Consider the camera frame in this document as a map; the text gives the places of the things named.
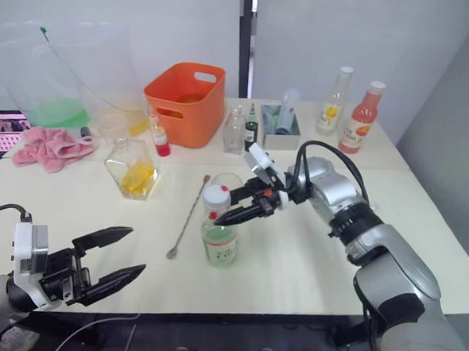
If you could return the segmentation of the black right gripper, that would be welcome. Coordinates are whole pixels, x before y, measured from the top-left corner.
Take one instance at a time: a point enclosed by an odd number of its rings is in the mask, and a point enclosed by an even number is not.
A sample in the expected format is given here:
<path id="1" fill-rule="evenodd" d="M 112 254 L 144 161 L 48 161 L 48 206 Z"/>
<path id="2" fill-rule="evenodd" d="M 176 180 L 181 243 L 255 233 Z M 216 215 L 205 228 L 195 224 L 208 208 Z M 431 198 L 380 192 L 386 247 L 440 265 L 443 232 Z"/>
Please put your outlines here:
<path id="1" fill-rule="evenodd" d="M 213 223 L 215 226 L 233 226 L 251 219 L 269 217 L 281 204 L 279 197 L 276 187 L 271 187 L 260 179 L 249 179 L 241 187 L 230 191 L 230 201 L 235 206 L 242 200 L 251 198 L 251 205 L 230 210 Z"/>

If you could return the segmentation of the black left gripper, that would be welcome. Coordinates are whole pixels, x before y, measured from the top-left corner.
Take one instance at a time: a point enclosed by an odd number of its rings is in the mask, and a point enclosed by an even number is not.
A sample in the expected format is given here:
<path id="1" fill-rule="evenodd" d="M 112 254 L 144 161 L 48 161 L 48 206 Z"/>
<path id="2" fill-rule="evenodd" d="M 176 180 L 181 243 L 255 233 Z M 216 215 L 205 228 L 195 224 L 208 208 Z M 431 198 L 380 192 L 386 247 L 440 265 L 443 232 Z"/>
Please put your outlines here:
<path id="1" fill-rule="evenodd" d="M 146 268 L 146 264 L 119 269 L 91 285 L 90 272 L 81 259 L 87 250 L 111 245 L 132 232 L 133 227 L 113 226 L 72 240 L 74 249 L 66 248 L 47 256 L 47 267 L 39 283 L 46 296 L 68 306 L 80 303 L 90 306 L 130 284 Z"/>

